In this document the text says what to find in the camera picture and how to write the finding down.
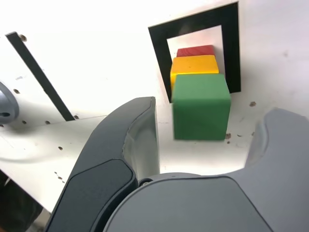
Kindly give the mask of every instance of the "black strip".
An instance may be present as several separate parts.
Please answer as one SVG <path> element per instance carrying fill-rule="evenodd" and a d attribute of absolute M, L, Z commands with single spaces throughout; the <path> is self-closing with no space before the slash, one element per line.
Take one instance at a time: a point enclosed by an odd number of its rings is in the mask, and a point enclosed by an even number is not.
<path fill-rule="evenodd" d="M 167 39 L 219 25 L 222 29 L 226 83 L 230 93 L 240 92 L 238 2 L 148 28 L 169 102 L 172 59 Z"/>
<path fill-rule="evenodd" d="M 44 92 L 47 94 L 47 96 L 50 98 L 50 100 L 53 102 L 57 110 L 61 113 L 63 118 L 66 121 L 73 121 L 75 120 L 42 69 L 39 67 L 38 63 L 35 61 L 32 54 L 29 52 L 27 47 L 24 45 L 22 40 L 19 38 L 18 34 L 16 32 L 12 32 L 10 34 L 6 35 L 7 39 L 10 41 L 11 45 L 14 47 L 16 52 L 19 54 L 19 56 L 22 58 L 24 63 L 27 65 L 27 67 L 30 69 L 34 77 L 37 79 L 37 81 L 42 86 Z"/>

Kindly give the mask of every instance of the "stacked blocks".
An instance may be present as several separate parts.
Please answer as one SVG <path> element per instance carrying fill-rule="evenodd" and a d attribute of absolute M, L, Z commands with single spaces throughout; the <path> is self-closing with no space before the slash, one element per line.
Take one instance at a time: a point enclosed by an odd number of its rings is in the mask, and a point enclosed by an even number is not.
<path fill-rule="evenodd" d="M 174 138 L 224 140 L 231 98 L 225 77 L 219 74 L 215 56 L 177 57 L 170 78 Z"/>

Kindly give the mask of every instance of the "white surface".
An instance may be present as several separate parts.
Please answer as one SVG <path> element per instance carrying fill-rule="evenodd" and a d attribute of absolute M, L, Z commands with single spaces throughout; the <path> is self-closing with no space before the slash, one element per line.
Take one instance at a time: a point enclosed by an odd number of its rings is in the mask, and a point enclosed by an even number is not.
<path fill-rule="evenodd" d="M 35 3 L 27 1 L 18 8 L 13 2 L 2 3 L 0 21 L 6 23 L 0 33 L 26 35 L 26 46 L 69 110 L 84 119 L 64 122 L 23 63 L 17 57 L 7 58 L 10 52 L 16 56 L 7 48 L 0 53 L 0 80 L 9 89 L 18 86 L 22 114 L 16 123 L 0 128 L 0 169 L 51 211 L 64 186 L 54 172 L 66 181 L 103 116 L 138 96 L 157 99 L 161 172 L 218 174 L 242 168 L 255 124 L 268 110 L 280 107 L 309 117 L 309 3 L 239 2 L 242 92 L 232 94 L 230 144 L 173 140 L 170 106 L 161 91 L 147 29 L 228 2 L 135 0 L 100 6 L 40 1 L 33 7 Z M 255 107 L 249 106 L 252 101 Z M 29 121 L 26 125 L 20 123 L 24 118 Z M 46 120 L 53 124 L 45 125 Z"/>

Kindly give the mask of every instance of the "small hole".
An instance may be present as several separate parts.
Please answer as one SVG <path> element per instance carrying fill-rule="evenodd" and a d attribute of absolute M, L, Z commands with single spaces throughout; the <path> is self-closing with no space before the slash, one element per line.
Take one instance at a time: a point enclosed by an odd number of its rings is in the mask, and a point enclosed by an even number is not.
<path fill-rule="evenodd" d="M 0 113 L 0 116 L 2 116 L 2 117 L 8 117 L 8 116 L 10 116 L 10 113 L 7 113 L 7 112 Z"/>
<path fill-rule="evenodd" d="M 27 41 L 27 37 L 26 36 L 20 34 L 19 37 L 20 37 L 22 42 L 26 42 Z"/>

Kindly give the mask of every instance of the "brown stain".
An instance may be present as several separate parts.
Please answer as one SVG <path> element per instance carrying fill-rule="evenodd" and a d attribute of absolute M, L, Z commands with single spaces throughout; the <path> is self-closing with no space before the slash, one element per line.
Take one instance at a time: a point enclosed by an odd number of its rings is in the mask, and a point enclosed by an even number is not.
<path fill-rule="evenodd" d="M 285 50 L 285 51 L 283 52 L 283 56 L 284 56 L 284 57 L 289 57 L 289 51 L 288 51 L 288 50 Z"/>
<path fill-rule="evenodd" d="M 256 106 L 256 102 L 254 102 L 254 101 L 252 101 L 251 103 L 250 103 L 250 105 L 249 105 L 250 107 L 254 107 L 254 106 Z"/>
<path fill-rule="evenodd" d="M 22 42 L 27 42 L 27 37 L 26 36 L 20 34 L 19 37 L 20 37 Z"/>
<path fill-rule="evenodd" d="M 226 135 L 225 135 L 225 139 L 230 139 L 232 136 L 231 136 L 231 133 L 227 133 Z"/>

